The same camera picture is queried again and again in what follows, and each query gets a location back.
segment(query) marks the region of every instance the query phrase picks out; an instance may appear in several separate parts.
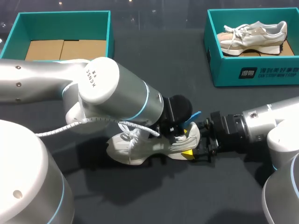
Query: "teal shoe box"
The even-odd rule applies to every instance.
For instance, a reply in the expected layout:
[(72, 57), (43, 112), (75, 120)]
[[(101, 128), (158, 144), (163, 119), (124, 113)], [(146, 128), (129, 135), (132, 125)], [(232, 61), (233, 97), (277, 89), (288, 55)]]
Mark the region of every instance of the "teal shoe box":
[(92, 42), (103, 41), (101, 46), (103, 56), (112, 58), (114, 36), (111, 13), (110, 11), (19, 13), (0, 58), (25, 60), (31, 42), (49, 40), (61, 40), (61, 48), (65, 41), (68, 41), (69, 46), (79, 43), (80, 40), (89, 45)]
[[(287, 23), (287, 42), (294, 56), (225, 57), (217, 34), (260, 21)], [(204, 34), (206, 56), (215, 86), (299, 84), (299, 10), (297, 8), (209, 9)]]

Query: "sneaker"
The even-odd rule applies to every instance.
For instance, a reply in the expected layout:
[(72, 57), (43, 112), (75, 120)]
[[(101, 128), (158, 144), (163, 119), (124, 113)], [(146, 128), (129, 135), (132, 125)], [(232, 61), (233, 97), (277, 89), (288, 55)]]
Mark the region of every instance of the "sneaker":
[(287, 24), (265, 25), (256, 22), (251, 25), (243, 24), (237, 28), (224, 26), (225, 33), (220, 33), (217, 38), (223, 53), (238, 56), (246, 50), (256, 50), (264, 54), (278, 55), (286, 40)]
[(153, 154), (164, 154), (173, 159), (186, 160), (179, 154), (194, 149), (200, 140), (199, 129), (194, 122), (188, 126), (185, 135), (176, 137), (176, 141), (172, 144), (164, 136), (149, 138), (147, 131), (138, 128), (130, 131), (124, 125), (119, 126), (123, 133), (108, 141), (107, 154), (115, 161), (128, 165), (141, 165)]

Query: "table surface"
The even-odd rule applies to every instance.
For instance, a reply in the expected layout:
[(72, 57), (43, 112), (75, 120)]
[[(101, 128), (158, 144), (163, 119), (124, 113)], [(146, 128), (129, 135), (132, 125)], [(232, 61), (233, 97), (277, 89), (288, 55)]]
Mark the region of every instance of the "table surface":
[[(164, 96), (185, 95), (194, 111), (203, 112), (202, 118), (217, 110), (222, 114), (240, 113), (298, 95), (296, 86), (213, 86), (202, 40), (206, 9), (236, 4), (265, 7), (259, 1), (249, 5), (244, 0), (67, 0), (62, 5), (49, 0), (29, 2), (0, 0), (3, 42), (18, 11), (112, 8), (115, 61)], [(280, 6), (281, 2), (268, 2), (266, 6)], [(298, 0), (284, 1), (284, 6), (297, 3)], [(0, 118), (36, 133), (65, 124), (60, 101), (1, 105)], [(105, 142), (119, 132), (117, 125), (110, 124), (106, 130), (91, 135), (65, 132), (43, 139), (73, 191), (74, 224), (266, 223), (261, 193), (272, 167), (264, 145), (219, 154), (212, 164), (157, 156), (140, 167), (129, 167), (105, 154)]]

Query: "open box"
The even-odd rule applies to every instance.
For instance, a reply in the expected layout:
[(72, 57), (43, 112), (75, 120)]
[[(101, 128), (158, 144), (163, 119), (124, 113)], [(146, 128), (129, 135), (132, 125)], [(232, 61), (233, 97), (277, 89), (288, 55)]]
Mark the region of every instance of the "open box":
[(110, 11), (19, 13), (0, 58), (91, 60), (113, 52)]
[[(217, 34), (224, 25), (235, 28), (260, 21), (278, 24), (286, 21), (287, 42), (293, 56), (225, 57)], [(299, 84), (299, 10), (297, 8), (209, 9), (204, 43), (215, 86)]]

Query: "white coiled cable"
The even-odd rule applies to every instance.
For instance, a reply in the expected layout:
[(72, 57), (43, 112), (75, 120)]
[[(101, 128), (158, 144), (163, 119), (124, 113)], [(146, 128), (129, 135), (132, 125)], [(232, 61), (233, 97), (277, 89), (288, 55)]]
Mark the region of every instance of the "white coiled cable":
[(160, 134), (158, 132), (156, 132), (156, 131), (148, 128), (148, 127), (142, 126), (142, 125), (134, 124), (134, 123), (131, 123), (131, 122), (128, 122), (128, 121), (121, 121), (121, 120), (115, 120), (115, 119), (109, 119), (109, 118), (98, 118), (98, 117), (85, 118), (82, 121), (71, 123), (69, 125), (63, 126), (61, 128), (55, 129), (53, 131), (44, 132), (44, 133), (37, 133), (36, 136), (37, 137), (46, 137), (46, 136), (50, 136), (50, 135), (54, 135), (54, 134), (64, 132), (66, 130), (69, 130), (69, 129), (74, 128), (74, 127), (79, 126), (79, 125), (83, 125), (83, 124), (86, 124), (86, 123), (97, 122), (97, 121), (115, 122), (115, 123), (119, 123), (119, 124), (122, 124), (122, 125), (130, 126), (130, 127), (133, 127), (133, 128), (142, 129), (142, 130), (147, 131), (150, 134), (154, 135), (155, 137), (160, 136)]

